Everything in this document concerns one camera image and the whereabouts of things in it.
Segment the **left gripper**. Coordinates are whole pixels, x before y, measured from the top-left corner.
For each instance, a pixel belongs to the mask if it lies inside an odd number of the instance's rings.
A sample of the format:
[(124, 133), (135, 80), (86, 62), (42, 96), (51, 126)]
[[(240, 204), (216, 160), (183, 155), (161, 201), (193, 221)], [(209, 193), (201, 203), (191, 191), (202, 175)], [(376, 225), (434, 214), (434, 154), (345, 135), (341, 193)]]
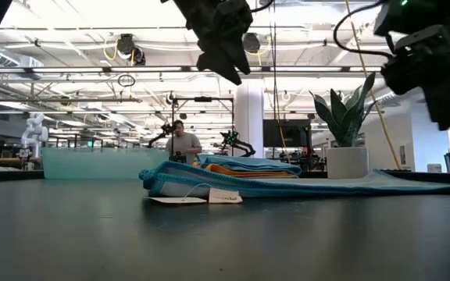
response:
[(173, 0), (186, 20), (185, 26), (193, 30), (198, 39), (227, 39), (224, 49), (214, 41), (199, 40), (202, 54), (196, 67), (211, 70), (235, 85), (241, 84), (234, 66), (243, 74), (250, 74), (242, 34), (253, 22), (252, 11), (245, 0)]

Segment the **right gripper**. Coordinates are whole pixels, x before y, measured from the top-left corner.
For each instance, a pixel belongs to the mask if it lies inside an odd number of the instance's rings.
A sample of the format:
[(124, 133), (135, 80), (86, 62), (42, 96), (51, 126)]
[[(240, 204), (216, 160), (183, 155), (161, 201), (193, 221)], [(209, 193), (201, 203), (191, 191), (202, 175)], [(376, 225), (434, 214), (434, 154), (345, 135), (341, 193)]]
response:
[(430, 120), (440, 131), (450, 128), (450, 26), (433, 25), (400, 39), (380, 74), (396, 94), (423, 86)]

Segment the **bright blue microfiber towel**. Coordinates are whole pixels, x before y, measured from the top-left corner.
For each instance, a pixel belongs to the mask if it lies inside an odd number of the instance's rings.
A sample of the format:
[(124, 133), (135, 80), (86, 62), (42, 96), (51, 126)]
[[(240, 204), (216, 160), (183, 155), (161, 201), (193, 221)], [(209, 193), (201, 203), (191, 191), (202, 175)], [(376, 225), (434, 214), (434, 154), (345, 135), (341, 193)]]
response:
[(229, 170), (241, 172), (287, 172), (295, 176), (302, 172), (302, 169), (297, 165), (267, 158), (198, 154), (197, 163), (202, 168), (207, 168), (209, 165), (219, 165)]

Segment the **pale blue teal-edged towel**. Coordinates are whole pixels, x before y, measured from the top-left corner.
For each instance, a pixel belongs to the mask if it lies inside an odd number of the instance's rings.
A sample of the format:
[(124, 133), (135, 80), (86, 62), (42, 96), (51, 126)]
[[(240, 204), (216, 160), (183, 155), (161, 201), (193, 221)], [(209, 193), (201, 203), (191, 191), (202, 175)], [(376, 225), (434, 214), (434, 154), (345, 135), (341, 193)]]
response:
[(450, 183), (402, 179), (374, 170), (359, 179), (317, 178), (242, 179), (189, 165), (165, 162), (139, 173), (149, 197), (201, 198), (232, 203), (245, 198), (302, 198), (325, 196), (393, 196), (450, 194)]

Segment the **white building pillar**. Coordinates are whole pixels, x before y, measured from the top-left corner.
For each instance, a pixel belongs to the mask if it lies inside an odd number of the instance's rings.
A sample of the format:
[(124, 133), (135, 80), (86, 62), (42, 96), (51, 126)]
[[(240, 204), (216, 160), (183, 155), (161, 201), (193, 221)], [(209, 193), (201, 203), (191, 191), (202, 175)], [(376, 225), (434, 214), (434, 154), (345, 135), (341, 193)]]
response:
[(240, 141), (255, 150), (253, 158), (264, 157), (264, 94), (261, 80), (243, 80), (234, 94), (234, 127)]

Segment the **black monitor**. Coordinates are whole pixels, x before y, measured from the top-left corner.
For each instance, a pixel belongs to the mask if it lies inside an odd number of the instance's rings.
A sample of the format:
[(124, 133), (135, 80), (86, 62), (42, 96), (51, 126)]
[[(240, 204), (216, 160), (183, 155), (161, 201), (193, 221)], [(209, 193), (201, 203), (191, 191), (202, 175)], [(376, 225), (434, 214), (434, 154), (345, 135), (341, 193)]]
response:
[(264, 119), (263, 146), (265, 148), (306, 147), (309, 131), (310, 122), (307, 119)]

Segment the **person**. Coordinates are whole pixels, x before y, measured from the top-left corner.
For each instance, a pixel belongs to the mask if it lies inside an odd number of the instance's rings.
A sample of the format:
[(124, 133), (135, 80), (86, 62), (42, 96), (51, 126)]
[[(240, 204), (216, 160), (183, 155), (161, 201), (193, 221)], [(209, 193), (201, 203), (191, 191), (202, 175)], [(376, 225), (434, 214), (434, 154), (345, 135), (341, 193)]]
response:
[(173, 122), (173, 135), (166, 142), (166, 150), (170, 155), (180, 152), (186, 157), (188, 165), (192, 165), (198, 154), (202, 152), (199, 139), (193, 134), (184, 131), (184, 124), (181, 120)]

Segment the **snake plant in white pot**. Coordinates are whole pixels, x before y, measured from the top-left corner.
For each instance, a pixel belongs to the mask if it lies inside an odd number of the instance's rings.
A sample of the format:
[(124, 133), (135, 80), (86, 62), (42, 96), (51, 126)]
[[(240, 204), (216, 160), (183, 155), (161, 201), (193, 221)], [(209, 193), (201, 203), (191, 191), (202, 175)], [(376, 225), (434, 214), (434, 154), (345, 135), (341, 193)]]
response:
[(327, 177), (332, 180), (357, 179), (370, 172), (367, 148), (357, 147), (355, 141), (371, 106), (365, 101), (373, 89), (375, 74), (371, 73), (362, 86), (343, 102), (336, 91), (330, 90), (330, 104), (318, 94), (313, 95), (316, 114), (334, 137), (337, 146), (327, 149)]

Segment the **teal plastic bin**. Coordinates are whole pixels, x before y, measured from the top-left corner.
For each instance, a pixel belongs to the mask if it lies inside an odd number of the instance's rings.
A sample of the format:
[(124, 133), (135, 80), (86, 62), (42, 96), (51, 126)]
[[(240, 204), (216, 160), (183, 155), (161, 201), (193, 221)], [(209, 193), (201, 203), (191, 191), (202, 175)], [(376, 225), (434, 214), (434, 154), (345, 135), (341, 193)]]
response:
[(154, 148), (44, 148), (41, 160), (47, 180), (136, 180), (169, 153)]

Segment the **white wall panel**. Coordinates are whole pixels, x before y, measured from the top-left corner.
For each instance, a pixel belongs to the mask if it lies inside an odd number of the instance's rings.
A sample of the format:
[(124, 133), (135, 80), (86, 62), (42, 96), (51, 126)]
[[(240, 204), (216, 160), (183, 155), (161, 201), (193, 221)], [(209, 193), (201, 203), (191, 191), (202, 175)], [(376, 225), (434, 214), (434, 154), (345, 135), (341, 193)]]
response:
[(415, 171), (413, 143), (410, 141), (400, 144), (398, 154), (401, 168)]

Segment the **black table frame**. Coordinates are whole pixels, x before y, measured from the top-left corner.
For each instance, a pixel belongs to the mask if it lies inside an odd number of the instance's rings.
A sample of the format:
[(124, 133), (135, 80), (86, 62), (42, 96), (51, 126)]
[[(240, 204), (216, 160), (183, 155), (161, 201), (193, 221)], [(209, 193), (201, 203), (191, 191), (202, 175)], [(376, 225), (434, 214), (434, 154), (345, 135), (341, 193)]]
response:
[[(450, 173), (416, 173), (405, 170), (384, 170), (390, 176), (398, 177), (404, 180), (418, 180), (432, 183), (450, 183)], [(42, 180), (43, 171), (1, 171), (0, 182), (14, 180)]]

